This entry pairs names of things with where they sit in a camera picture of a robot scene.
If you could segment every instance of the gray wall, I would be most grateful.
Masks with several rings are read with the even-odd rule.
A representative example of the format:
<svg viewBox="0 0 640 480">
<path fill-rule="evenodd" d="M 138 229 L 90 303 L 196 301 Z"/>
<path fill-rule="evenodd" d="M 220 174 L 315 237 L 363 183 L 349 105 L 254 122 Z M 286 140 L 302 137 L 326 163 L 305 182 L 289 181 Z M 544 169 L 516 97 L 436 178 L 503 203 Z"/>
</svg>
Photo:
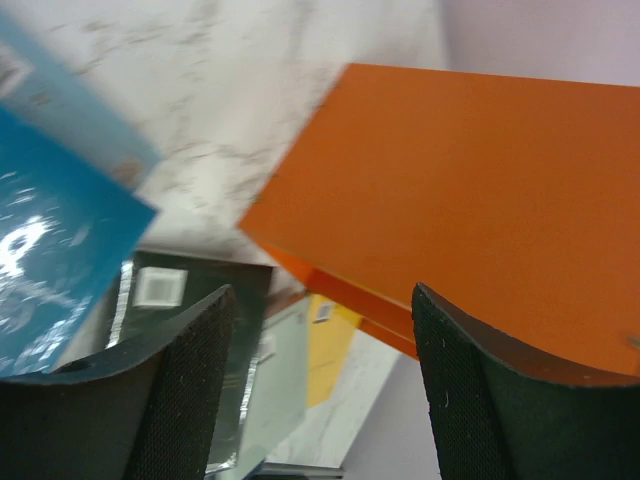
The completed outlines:
<svg viewBox="0 0 640 480">
<path fill-rule="evenodd" d="M 346 480 L 439 480 L 420 364 L 402 355 L 344 461 Z"/>
<path fill-rule="evenodd" d="M 640 85 L 638 0 L 442 0 L 452 70 Z"/>
</svg>

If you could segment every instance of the orange box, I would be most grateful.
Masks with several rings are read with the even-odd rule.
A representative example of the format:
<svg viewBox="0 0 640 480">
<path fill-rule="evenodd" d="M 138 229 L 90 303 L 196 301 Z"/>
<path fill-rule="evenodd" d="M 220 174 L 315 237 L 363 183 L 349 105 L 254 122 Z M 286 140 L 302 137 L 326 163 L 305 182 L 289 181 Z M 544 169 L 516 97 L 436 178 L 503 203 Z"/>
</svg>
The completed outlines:
<svg viewBox="0 0 640 480">
<path fill-rule="evenodd" d="M 639 127 L 634 87 L 351 65 L 240 226 L 407 353 L 422 281 L 635 374 Z"/>
</svg>

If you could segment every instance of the sticker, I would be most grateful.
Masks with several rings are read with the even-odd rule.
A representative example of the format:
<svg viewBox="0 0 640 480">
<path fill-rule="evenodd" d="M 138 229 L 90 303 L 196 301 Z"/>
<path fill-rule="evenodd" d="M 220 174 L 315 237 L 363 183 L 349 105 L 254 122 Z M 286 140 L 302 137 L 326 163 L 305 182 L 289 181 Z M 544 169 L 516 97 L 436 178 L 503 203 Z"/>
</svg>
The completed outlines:
<svg viewBox="0 0 640 480">
<path fill-rule="evenodd" d="M 273 357 L 276 354 L 276 336 L 272 333 L 262 335 L 258 345 L 258 364 Z"/>
<path fill-rule="evenodd" d="M 329 320 L 331 318 L 331 314 L 333 313 L 334 305 L 335 304 L 333 302 L 325 302 L 321 304 L 316 311 L 316 319 L 313 321 L 313 323 L 322 323 Z"/>
<path fill-rule="evenodd" d="M 0 98 L 13 92 L 32 71 L 30 63 L 0 42 Z"/>
<path fill-rule="evenodd" d="M 136 307 L 178 307 L 182 304 L 187 271 L 173 268 L 145 267 L 138 272 Z"/>
</svg>

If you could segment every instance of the gray floor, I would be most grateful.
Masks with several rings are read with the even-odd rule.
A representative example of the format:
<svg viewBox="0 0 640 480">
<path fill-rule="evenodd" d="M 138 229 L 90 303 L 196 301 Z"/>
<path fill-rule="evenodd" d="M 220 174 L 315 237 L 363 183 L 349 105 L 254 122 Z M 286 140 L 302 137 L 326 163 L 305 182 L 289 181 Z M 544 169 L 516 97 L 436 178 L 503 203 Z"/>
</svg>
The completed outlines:
<svg viewBox="0 0 640 480">
<path fill-rule="evenodd" d="M 403 355 L 344 462 L 346 480 L 439 480 L 420 364 Z"/>
</svg>

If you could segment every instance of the yellow package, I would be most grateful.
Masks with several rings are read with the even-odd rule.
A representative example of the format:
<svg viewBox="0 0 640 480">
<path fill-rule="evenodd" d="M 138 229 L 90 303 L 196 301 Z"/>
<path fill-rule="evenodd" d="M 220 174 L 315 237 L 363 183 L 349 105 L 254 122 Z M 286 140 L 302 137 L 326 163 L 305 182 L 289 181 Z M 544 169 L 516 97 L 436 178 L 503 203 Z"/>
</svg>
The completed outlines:
<svg viewBox="0 0 640 480">
<path fill-rule="evenodd" d="M 361 319 L 357 313 L 322 295 L 311 296 L 308 407 L 318 405 L 331 396 Z"/>
</svg>

